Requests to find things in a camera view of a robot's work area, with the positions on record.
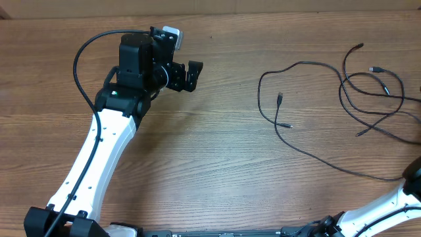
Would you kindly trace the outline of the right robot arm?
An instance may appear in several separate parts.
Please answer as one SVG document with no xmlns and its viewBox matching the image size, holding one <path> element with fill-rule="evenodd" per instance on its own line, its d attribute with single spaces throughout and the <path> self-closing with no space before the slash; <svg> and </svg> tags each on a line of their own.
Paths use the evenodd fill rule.
<svg viewBox="0 0 421 237">
<path fill-rule="evenodd" d="M 402 222 L 420 217 L 420 158 L 402 173 L 404 181 L 390 193 L 352 211 L 327 216 L 311 236 L 374 236 Z"/>
</svg>

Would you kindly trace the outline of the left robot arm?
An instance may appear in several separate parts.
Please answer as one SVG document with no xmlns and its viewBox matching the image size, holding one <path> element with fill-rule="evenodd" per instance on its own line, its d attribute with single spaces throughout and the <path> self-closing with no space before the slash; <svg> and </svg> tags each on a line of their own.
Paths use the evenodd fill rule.
<svg viewBox="0 0 421 237">
<path fill-rule="evenodd" d="M 93 117 L 87 138 L 63 184 L 44 208 L 31 207 L 27 236 L 141 236 L 140 227 L 99 224 L 101 207 L 122 152 L 135 136 L 151 102 L 164 88 L 196 89 L 203 64 L 178 64 L 174 53 L 183 33 L 176 28 L 121 30 L 119 64 L 89 101 Z"/>
</svg>

